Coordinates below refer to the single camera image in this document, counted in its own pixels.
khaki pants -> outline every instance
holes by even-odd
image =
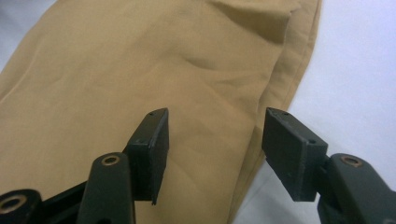
[[[263,161],[264,109],[287,109],[320,1],[64,0],[0,75],[0,190],[47,199],[168,107],[158,204],[138,223],[232,222]]]

white background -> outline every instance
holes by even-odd
[[[0,70],[53,0],[0,0]],[[396,1],[325,0],[313,57],[289,112],[324,139],[328,155],[370,162],[396,190]],[[319,223],[264,164],[234,222]]]

tan cloth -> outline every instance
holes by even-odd
[[[262,162],[263,110],[288,106],[309,61],[318,6],[57,2],[0,75],[0,193],[73,187],[168,107],[158,204],[136,203],[137,222],[231,221]]]

